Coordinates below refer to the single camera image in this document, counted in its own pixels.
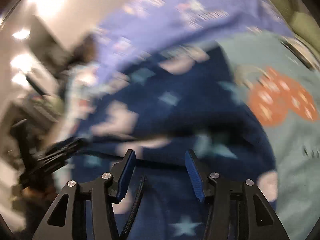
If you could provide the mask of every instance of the metal screw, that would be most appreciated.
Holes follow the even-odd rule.
[[[102,174],[102,178],[103,179],[109,179],[111,177],[111,174],[110,173],[103,173]]]
[[[69,186],[69,187],[73,187],[75,184],[76,184],[76,182],[75,182],[74,180],[70,180],[70,181],[68,182],[68,186]]]
[[[216,173],[216,172],[211,172],[210,173],[210,177],[212,178],[212,179],[217,179],[217,178],[219,178],[219,174],[218,173]]]
[[[251,179],[247,179],[247,180],[245,181],[245,183],[246,183],[248,186],[253,186],[253,184],[254,184],[253,180],[251,180]]]

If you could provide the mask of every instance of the black cord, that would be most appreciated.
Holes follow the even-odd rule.
[[[140,185],[138,187],[137,194],[136,194],[135,200],[133,202],[129,218],[128,218],[126,224],[124,225],[122,232],[120,234],[120,240],[126,240],[128,238],[128,235],[130,233],[130,230],[132,228],[134,220],[137,216],[138,208],[141,203],[145,181],[146,181],[146,176],[143,175],[140,180]]]

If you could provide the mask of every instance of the orange print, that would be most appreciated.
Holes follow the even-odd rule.
[[[297,81],[271,67],[252,85],[248,106],[263,126],[281,124],[289,110],[311,122],[318,119],[318,112],[309,92]]]

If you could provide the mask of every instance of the purple fabric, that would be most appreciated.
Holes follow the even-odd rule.
[[[131,0],[95,31],[99,83],[148,53],[256,30],[292,36],[267,0]]]

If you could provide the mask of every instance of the blue gripper pad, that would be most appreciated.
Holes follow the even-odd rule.
[[[127,190],[129,187],[129,183],[130,183],[135,165],[136,165],[136,153],[134,151],[132,151],[128,157],[128,160],[123,168],[123,171],[122,171],[121,176],[118,181],[118,192],[116,195],[116,199],[119,202],[127,194]]]
[[[185,154],[185,164],[186,168],[191,180],[191,184],[193,187],[193,191],[195,192],[196,197],[200,200],[200,202],[204,202],[204,191],[203,191],[203,184],[200,177],[200,174],[191,158],[189,151],[186,151]]]

